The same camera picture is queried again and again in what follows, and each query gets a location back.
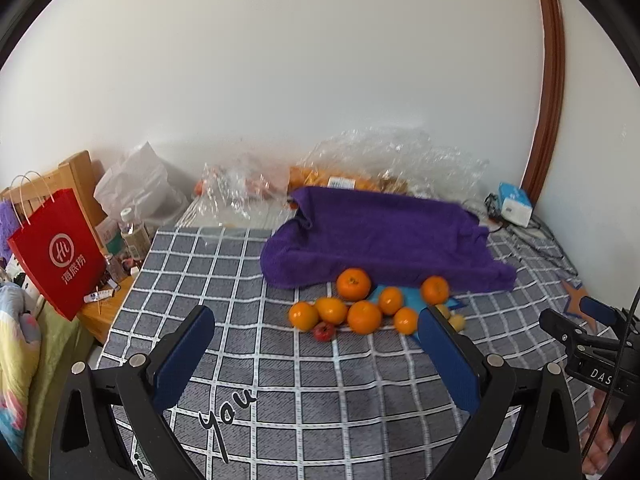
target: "white bottle cap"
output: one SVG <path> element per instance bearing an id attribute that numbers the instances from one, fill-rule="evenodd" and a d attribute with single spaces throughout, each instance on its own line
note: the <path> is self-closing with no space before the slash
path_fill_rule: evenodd
<path id="1" fill-rule="evenodd" d="M 126 207 L 124 208 L 121 212 L 120 212 L 120 218 L 122 218 L 122 221 L 124 223 L 129 223 L 131 222 L 134 218 L 135 215 L 133 213 L 133 209 L 130 207 Z"/>

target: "orange fruit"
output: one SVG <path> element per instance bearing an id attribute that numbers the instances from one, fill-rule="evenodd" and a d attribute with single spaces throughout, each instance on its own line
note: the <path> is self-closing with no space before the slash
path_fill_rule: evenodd
<path id="1" fill-rule="evenodd" d="M 402 307 L 394 316 L 394 326 L 399 333 L 411 335 L 418 330 L 418 313 L 411 307 Z"/>
<path id="2" fill-rule="evenodd" d="M 311 330 L 319 321 L 318 311 L 306 301 L 299 301 L 289 309 L 289 322 L 302 332 Z"/>
<path id="3" fill-rule="evenodd" d="M 449 283 L 441 276 L 430 276 L 420 286 L 420 295 L 425 303 L 445 303 L 449 299 Z"/>
<path id="4" fill-rule="evenodd" d="M 460 316 L 460 314 L 454 314 L 449 318 L 449 323 L 453 327 L 453 330 L 460 332 L 465 327 L 466 319 L 464 316 Z"/>
<path id="5" fill-rule="evenodd" d="M 356 334 L 371 334 L 382 323 L 382 312 L 370 301 L 358 301 L 351 305 L 347 314 L 347 323 Z"/>
<path id="6" fill-rule="evenodd" d="M 392 316 L 404 306 L 402 290 L 396 286 L 387 286 L 378 297 L 378 306 L 383 314 Z"/>
<path id="7" fill-rule="evenodd" d="M 451 312 L 447 305 L 443 305 L 441 303 L 435 305 L 435 307 L 440 311 L 440 313 L 444 316 L 444 319 L 449 319 L 451 317 Z"/>
<path id="8" fill-rule="evenodd" d="M 371 280 L 362 269 L 347 269 L 335 280 L 338 294 L 347 301 L 364 300 L 371 290 Z"/>
<path id="9" fill-rule="evenodd" d="M 339 298 L 318 298 L 316 310 L 322 321 L 332 325 L 340 325 L 347 319 L 347 306 Z"/>

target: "purple fabric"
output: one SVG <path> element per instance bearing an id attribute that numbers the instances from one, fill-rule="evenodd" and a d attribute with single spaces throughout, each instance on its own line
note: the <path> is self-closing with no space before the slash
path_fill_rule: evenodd
<path id="1" fill-rule="evenodd" d="M 0 257 L 7 263 L 13 254 L 6 242 L 15 230 L 20 227 L 18 219 L 15 217 L 14 208 L 8 200 L 0 202 Z"/>
<path id="2" fill-rule="evenodd" d="M 298 213 L 260 255 L 270 285 L 334 282 L 360 267 L 385 285 L 420 286 L 439 275 L 457 292 L 513 288 L 515 269 L 494 261 L 488 229 L 457 204 L 324 187 L 303 187 L 292 197 Z"/>

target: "wooden bedside table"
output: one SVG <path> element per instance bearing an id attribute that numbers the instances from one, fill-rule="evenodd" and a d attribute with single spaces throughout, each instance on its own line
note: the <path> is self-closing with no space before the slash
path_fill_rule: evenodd
<path id="1" fill-rule="evenodd" d="M 134 281 L 135 277 L 129 276 L 120 283 L 120 290 L 112 298 L 100 302 L 100 308 L 98 308 L 98 302 L 94 301 L 93 303 L 87 303 L 76 314 L 80 323 L 103 345 L 107 341 L 107 334 L 113 324 L 113 320 L 116 319 L 118 311 Z"/>

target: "bag handle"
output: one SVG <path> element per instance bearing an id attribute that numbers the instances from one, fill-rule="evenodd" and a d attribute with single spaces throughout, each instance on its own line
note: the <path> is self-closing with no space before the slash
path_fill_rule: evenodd
<path id="1" fill-rule="evenodd" d="M 54 199 L 54 198 L 53 198 L 53 195 L 52 195 L 52 193 L 51 193 L 51 190 L 49 189 L 49 184 L 47 184 L 47 182 L 44 180 L 44 178 L 42 177 L 42 175 L 41 175 L 41 174 L 39 174 L 37 171 L 29 170 L 29 171 L 27 171 L 27 173 L 26 173 L 26 174 L 19 174 L 19 175 L 16 175 L 16 176 L 14 177 L 14 179 L 11 181 L 11 184 L 9 184 L 9 199 L 11 200 L 11 206 L 14 208 L 15 217 L 18 219 L 18 222 L 20 223 L 20 227 L 21 227 L 22 229 L 24 229 L 24 225 L 22 224 L 22 220 L 20 220 L 20 215 L 18 215 L 18 211 L 17 211 L 17 210 L 16 210 L 16 208 L 15 208 L 14 199 L 13 199 L 13 197 L 11 196 L 11 190 L 12 190 L 12 189 L 13 189 L 13 187 L 14 187 L 14 182 L 15 182 L 15 180 L 16 180 L 18 177 L 22 177 L 22 180 L 20 181 L 20 188 L 19 188 L 19 191 L 20 191 L 20 205 L 22 206 L 22 210 L 24 211 L 24 199 L 22 198 L 22 183 L 23 183 L 25 180 L 28 180 L 28 181 L 31 183 L 31 185 L 33 186 L 33 189 L 36 189 L 36 185 L 35 185 L 35 184 L 33 183 L 33 181 L 32 181 L 32 180 L 27 176 L 29 173 L 35 173 L 37 176 L 39 176 L 39 177 L 40 177 L 40 179 L 44 182 L 44 185 L 47 187 L 47 191 L 49 191 L 49 196 L 51 197 L 51 200 L 52 200 L 53 202 L 55 202 L 55 201 L 56 201 L 56 199 Z M 41 197 L 38 197 L 38 200 L 40 201 L 40 205 L 41 205 L 42 207 L 44 207 L 44 202 L 43 202 L 42 198 L 41 198 Z M 27 215 L 25 215 L 25 218 L 26 218 L 27 224 L 31 225 L 31 220 L 29 220 L 29 217 L 28 217 Z"/>

